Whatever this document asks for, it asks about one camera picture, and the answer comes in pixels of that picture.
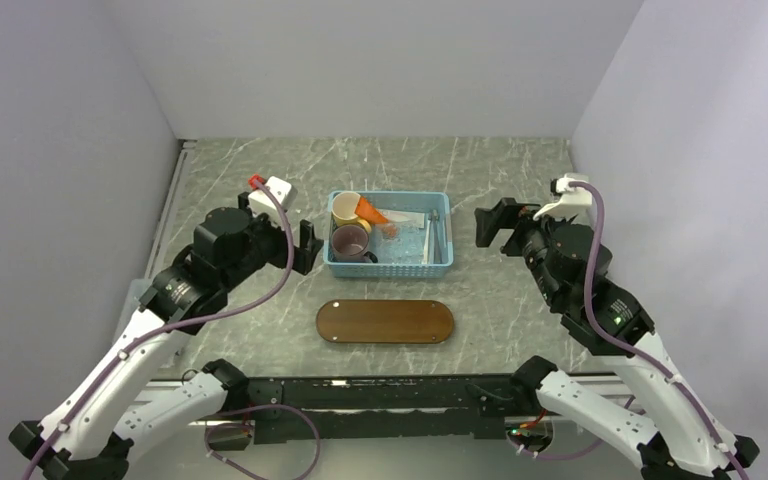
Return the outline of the purple mug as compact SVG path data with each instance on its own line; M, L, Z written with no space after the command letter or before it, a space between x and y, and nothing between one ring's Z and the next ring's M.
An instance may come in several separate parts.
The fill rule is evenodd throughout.
M337 227L330 240L332 255L342 263L378 262L378 257L370 251L370 235L358 225Z

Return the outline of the yellow mug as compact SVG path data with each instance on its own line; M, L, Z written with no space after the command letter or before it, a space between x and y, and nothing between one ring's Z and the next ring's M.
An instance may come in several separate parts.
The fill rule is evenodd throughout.
M343 191L336 194L331 203L331 216L337 227L355 225L365 230L372 231L371 224L356 213L360 204L361 195L353 191Z

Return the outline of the orange toothpaste tube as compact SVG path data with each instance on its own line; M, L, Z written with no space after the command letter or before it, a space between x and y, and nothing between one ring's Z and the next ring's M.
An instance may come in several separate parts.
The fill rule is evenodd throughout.
M387 224L390 222L390 220L364 196L359 197L355 207L355 214L371 225Z

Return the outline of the clear glass holder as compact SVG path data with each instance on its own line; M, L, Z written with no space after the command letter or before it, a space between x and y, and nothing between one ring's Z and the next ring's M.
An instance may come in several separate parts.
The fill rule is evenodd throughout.
M425 229L381 224L373 227L371 251L382 264L422 264Z

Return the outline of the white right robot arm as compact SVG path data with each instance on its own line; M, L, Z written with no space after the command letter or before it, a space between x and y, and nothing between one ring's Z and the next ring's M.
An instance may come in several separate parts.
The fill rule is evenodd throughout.
M760 449L724 427L702 404L667 353L654 322L629 291L607 277L612 261L601 243L602 222L503 198L478 208L475 244L488 247L502 230L502 254L520 257L549 310L593 358L607 366L644 411L629 412L587 390L554 363L534 356L510 378L517 411L559 413L623 453L645 479L740 478Z

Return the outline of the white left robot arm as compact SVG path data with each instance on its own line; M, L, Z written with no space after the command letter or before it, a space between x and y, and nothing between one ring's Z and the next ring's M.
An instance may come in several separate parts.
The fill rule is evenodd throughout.
M48 479L120 479L146 451L189 422L239 417L251 404L248 377L225 360L207 363L169 395L134 400L203 325L232 315L229 294L258 270L311 271L322 241L308 221L294 238L287 208L295 192L254 182L234 207L207 214L192 242L159 272L119 338L55 410L18 423L9 442Z

